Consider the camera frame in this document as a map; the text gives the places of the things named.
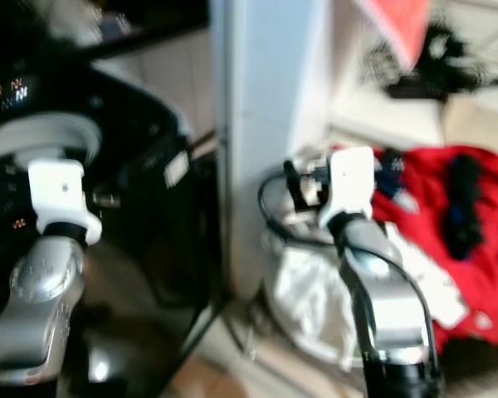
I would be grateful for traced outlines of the white door frame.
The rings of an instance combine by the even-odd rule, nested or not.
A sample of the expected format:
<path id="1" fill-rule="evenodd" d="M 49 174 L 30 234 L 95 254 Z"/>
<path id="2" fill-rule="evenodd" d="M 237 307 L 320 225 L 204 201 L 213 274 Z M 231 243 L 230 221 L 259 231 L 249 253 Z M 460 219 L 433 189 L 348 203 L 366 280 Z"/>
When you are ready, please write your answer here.
<path id="1" fill-rule="evenodd" d="M 256 190 L 325 130 L 333 0 L 210 0 L 227 280 L 259 288 L 268 259 Z"/>

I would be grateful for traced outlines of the grey washer door seal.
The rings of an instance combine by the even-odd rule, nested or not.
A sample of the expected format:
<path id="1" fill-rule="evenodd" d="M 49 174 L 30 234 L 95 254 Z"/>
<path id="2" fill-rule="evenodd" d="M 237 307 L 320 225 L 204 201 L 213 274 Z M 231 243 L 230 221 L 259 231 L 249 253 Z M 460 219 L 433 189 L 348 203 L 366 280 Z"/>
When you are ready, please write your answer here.
<path id="1" fill-rule="evenodd" d="M 0 181 L 26 173 L 37 160 L 78 163 L 81 175 L 100 156 L 104 132 L 70 111 L 43 111 L 0 124 Z"/>

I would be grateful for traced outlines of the pink cloth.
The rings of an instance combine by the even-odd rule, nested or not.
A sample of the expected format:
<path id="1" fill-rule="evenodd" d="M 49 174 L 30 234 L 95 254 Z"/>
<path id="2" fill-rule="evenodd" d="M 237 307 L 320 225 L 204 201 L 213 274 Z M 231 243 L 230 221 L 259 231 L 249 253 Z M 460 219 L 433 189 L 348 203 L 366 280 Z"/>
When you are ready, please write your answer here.
<path id="1" fill-rule="evenodd" d="M 353 0 L 382 35 L 402 71 L 412 71 L 425 46 L 431 0 Z"/>

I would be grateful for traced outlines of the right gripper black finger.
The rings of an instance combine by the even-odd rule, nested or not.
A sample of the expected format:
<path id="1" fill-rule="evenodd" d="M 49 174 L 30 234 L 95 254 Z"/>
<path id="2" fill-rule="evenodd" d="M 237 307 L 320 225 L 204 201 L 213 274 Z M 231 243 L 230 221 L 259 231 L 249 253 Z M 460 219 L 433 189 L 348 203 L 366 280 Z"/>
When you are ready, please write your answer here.
<path id="1" fill-rule="evenodd" d="M 295 211 L 305 211 L 305 197 L 303 197 L 301 189 L 302 175 L 299 174 L 297 167 L 290 159 L 283 162 L 282 167 L 292 206 L 294 206 Z"/>

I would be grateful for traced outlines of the red garment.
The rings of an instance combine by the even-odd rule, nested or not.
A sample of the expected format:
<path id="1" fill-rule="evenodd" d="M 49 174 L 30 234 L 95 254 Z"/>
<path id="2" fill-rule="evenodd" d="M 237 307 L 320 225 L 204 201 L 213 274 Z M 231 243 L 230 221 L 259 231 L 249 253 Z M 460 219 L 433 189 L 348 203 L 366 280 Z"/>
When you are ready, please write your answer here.
<path id="1" fill-rule="evenodd" d="M 469 154 L 481 164 L 476 212 L 483 243 L 466 260 L 454 260 L 443 242 L 442 218 L 449 200 L 449 164 Z M 432 308 L 439 345 L 451 338 L 477 338 L 498 345 L 498 154 L 469 145 L 413 148 L 407 152 L 375 149 L 377 192 L 374 217 L 393 224 L 398 234 L 442 270 L 459 293 L 462 310 Z"/>

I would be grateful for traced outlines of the black garment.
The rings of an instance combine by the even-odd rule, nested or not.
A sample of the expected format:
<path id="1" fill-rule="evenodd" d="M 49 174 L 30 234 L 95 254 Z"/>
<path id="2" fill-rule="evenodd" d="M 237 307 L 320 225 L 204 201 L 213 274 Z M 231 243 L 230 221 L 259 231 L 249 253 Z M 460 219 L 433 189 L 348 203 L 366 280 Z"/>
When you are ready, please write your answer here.
<path id="1" fill-rule="evenodd" d="M 449 164 L 447 208 L 440 231 L 447 253 L 454 260 L 468 259 L 484 240 L 483 226 L 476 212 L 476 202 L 481 195 L 478 187 L 481 172 L 481 164 L 469 154 L 457 154 Z"/>

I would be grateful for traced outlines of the silver laundry basket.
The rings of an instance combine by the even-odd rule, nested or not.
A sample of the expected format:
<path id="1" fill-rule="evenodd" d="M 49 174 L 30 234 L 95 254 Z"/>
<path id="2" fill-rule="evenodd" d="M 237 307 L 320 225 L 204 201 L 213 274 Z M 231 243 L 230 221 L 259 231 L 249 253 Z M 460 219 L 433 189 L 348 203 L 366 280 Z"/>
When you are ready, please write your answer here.
<path id="1" fill-rule="evenodd" d="M 432 330 L 432 308 L 462 310 L 459 293 L 393 224 L 340 213 L 328 227 L 320 227 L 319 207 L 305 203 L 305 211 L 295 211 L 283 172 L 264 179 L 257 205 L 266 224 L 266 244 L 278 258 L 265 282 L 266 302 L 299 349 L 343 369 L 363 369 L 370 362 L 423 366 L 436 360 L 439 342 Z M 339 261 L 339 276 L 351 299 L 355 342 L 334 345 L 292 330 L 292 321 L 272 295 L 281 255 L 290 247 L 321 250 Z"/>

